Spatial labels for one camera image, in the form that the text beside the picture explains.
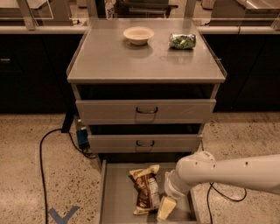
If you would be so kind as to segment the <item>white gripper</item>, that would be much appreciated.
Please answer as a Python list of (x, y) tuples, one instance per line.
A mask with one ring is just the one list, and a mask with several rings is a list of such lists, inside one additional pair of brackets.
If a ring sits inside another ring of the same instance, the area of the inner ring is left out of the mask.
[(164, 192), (168, 197), (163, 197), (157, 211), (157, 219), (165, 221), (177, 205), (177, 201), (186, 196), (192, 186), (183, 181), (174, 171), (164, 174)]

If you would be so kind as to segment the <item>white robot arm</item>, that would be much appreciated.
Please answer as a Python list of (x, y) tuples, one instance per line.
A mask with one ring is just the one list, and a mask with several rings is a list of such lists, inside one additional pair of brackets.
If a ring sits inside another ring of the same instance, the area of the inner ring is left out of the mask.
[(182, 157), (164, 175), (165, 196), (157, 219), (165, 221), (178, 201), (203, 183), (220, 183), (268, 193), (280, 193), (280, 155), (216, 160), (208, 151)]

